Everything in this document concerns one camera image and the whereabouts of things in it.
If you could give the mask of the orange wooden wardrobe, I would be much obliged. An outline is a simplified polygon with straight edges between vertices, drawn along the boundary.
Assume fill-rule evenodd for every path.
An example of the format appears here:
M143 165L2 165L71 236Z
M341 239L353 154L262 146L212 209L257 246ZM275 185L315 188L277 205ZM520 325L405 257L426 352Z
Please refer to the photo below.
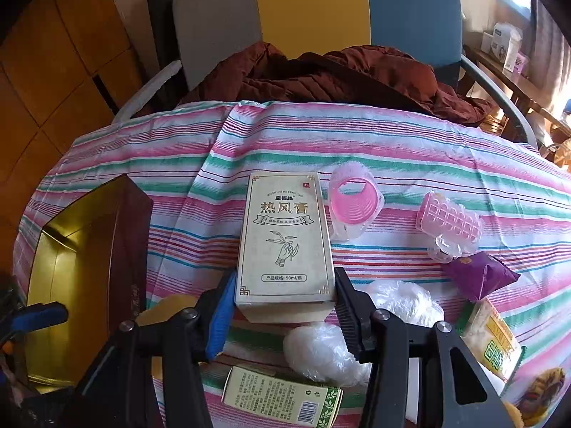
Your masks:
M113 0L1 0L1 272L33 191L143 83Z

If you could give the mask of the yellow green cracker packet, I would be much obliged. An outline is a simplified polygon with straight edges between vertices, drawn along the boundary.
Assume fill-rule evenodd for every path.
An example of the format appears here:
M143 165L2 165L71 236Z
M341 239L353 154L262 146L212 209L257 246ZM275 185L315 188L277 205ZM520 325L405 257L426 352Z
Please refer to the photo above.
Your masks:
M488 299L466 301L456 328L479 363L503 383L512 379L526 356L526 346Z

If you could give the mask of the wooden side desk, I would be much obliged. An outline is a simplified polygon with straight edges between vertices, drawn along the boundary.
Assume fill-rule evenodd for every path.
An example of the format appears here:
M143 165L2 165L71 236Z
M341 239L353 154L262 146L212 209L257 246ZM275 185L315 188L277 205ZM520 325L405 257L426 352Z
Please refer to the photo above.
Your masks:
M539 115L546 123L550 123L550 132L556 132L556 136L563 139L570 137L570 127L563 119L556 118L543 105L539 90L524 76L515 72L509 72L492 56L480 49L473 49L464 45L464 54L471 62L484 71L489 72L492 78L499 82L501 88L508 90L506 96L514 103L525 116L529 113Z

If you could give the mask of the picture snack packet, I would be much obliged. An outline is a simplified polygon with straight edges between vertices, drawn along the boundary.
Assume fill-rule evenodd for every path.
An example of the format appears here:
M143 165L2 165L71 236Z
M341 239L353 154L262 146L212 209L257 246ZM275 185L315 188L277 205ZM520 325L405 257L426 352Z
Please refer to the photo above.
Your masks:
M538 427L545 422L569 380L562 367L554 367L537 376L516 403L504 395L505 389L502 390L500 399L512 420L512 426Z

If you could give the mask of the dark red jacket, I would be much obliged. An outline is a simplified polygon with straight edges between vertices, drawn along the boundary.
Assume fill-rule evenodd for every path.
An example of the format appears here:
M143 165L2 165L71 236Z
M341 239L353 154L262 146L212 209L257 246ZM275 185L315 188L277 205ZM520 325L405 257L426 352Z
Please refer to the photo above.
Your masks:
M220 62L181 102L334 102L427 114L467 127L492 111L482 98L462 96L434 69L394 47L356 45L288 59L256 42Z

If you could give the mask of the green beige medicine box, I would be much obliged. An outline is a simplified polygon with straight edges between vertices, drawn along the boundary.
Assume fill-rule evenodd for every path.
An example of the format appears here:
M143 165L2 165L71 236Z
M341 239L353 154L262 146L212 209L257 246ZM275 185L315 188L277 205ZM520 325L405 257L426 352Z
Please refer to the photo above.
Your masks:
M338 387L298 383L234 366L222 402L252 416L303 427L332 427L344 397Z

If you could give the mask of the pink hair roller end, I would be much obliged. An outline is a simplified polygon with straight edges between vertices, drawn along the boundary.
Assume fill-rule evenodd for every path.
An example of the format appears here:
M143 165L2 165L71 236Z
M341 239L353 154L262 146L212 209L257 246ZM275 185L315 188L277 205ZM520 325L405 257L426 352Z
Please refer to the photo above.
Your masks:
M328 208L330 240L349 241L362 236L384 206L384 196L364 164L348 161L331 175Z

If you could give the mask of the purple snack packet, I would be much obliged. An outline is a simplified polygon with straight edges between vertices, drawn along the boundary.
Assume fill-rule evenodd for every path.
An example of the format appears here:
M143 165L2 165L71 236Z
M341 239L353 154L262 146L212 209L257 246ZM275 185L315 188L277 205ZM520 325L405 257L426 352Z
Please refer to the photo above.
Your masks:
M520 275L485 252L461 257L442 266L461 295L473 304L489 294L515 283Z

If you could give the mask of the pink hair roller with clip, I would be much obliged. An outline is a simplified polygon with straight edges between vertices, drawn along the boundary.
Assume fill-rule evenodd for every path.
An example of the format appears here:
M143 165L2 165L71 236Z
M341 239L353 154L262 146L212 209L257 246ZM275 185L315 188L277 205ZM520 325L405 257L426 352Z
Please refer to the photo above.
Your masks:
M418 210L415 227L429 238L429 256L440 264L448 264L477 251L483 223L476 212L441 193L429 191Z

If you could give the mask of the grey yellow blue chair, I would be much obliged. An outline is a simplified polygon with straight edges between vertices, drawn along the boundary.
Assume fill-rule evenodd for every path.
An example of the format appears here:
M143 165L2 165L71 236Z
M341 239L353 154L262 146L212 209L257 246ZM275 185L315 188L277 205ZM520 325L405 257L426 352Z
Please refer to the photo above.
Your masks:
M126 120L153 97L177 103L232 54L268 42L296 59L356 45L394 47L431 66L469 97L480 85L504 112L504 136L533 144L521 110L464 54L461 0L142 0L159 72L118 112Z

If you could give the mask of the gold tin box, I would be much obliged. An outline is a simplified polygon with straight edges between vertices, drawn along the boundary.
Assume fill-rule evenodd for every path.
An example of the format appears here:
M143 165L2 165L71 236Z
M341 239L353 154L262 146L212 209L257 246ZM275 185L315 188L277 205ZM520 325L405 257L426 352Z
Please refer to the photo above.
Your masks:
M145 310L152 207L151 198L120 175L44 225L27 302L58 301L67 307L69 318L26 336L32 382L74 386L120 323Z

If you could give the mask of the clear plastic bag wad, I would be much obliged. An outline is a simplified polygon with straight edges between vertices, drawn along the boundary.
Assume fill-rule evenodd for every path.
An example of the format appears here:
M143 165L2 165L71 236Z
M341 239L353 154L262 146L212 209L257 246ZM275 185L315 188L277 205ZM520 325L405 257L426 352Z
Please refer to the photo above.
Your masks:
M284 337L284 358L297 374L335 387L365 386L372 365L359 363L344 343L342 330L332 323L295 327Z

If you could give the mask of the white boxes on desk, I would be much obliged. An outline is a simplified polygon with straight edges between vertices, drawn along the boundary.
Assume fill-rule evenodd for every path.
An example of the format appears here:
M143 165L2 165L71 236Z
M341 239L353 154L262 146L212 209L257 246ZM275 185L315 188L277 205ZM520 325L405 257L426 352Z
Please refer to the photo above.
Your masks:
M496 22L492 32L482 34L481 50L491 54L508 72L521 75L529 59L522 53L522 30L507 22Z

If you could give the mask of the beige ointment box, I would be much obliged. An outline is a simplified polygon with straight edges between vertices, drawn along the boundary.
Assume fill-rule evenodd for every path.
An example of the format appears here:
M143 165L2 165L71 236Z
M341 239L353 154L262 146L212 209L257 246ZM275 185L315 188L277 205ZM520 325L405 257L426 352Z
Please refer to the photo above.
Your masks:
M251 323L314 323L335 306L335 275L315 173L250 175L235 303Z

